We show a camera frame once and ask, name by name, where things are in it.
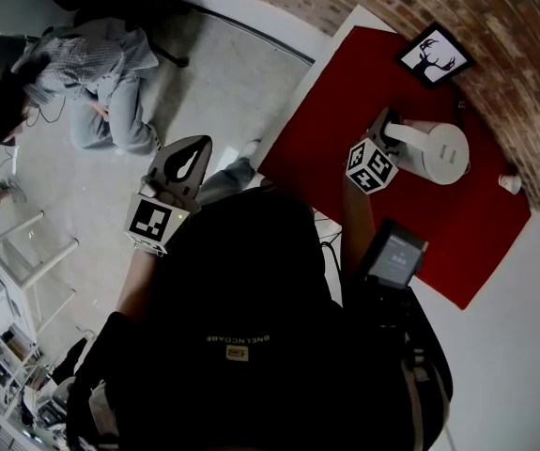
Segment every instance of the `marker cube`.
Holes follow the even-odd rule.
[[[124,232],[135,243],[151,252],[167,254],[165,246],[182,225],[189,212],[157,199],[132,194]]]
[[[384,189],[397,173],[397,167],[369,138],[355,144],[348,154],[347,177],[365,194]]]

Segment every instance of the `gray pants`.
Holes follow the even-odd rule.
[[[139,85],[140,77],[136,75],[121,77],[109,100],[108,122],[87,103],[68,101],[73,145],[87,149],[118,146],[132,154],[150,154],[155,144],[150,130],[142,121]]]
[[[249,164],[248,158],[236,159],[201,185],[196,201],[205,206],[230,195],[239,194],[247,188],[254,176],[255,170]]]

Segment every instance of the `hand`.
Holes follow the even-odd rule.
[[[90,101],[89,104],[94,110],[97,111],[97,114],[99,114],[105,122],[109,121],[109,109],[103,107],[97,101]]]
[[[10,190],[9,189],[0,189],[0,200],[4,200],[7,197],[10,197]]]

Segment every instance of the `chair leg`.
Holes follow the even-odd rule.
[[[52,269],[57,262],[59,262],[67,254],[69,254],[78,245],[78,241],[74,239],[65,247],[63,247],[63,249],[61,249],[56,255],[52,256],[46,262],[42,262],[21,282],[21,290],[26,290],[30,286],[33,286],[34,283],[40,279],[40,277],[42,277],[46,272]]]
[[[40,328],[36,331],[37,335],[40,335],[40,333],[44,331],[44,328],[48,326],[54,318],[56,318],[57,314],[63,310],[63,308],[67,305],[69,301],[71,301],[71,299],[73,299],[73,296],[75,296],[75,290],[72,289],[71,295],[60,305],[58,309],[56,309],[56,311],[54,311],[52,316],[46,319],[46,322],[44,322],[44,324],[42,324]]]
[[[154,41],[150,41],[150,48],[153,50],[153,52],[157,52],[158,54],[163,55],[167,60],[172,62],[176,65],[179,69],[184,69],[190,65],[190,58],[187,56],[182,56],[180,58],[174,57],[169,52],[167,52],[165,49],[157,45]]]

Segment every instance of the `dark hair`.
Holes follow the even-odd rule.
[[[0,80],[0,144],[26,119],[27,95],[23,88],[33,84],[49,64],[48,57],[24,63],[17,73],[6,69]]]

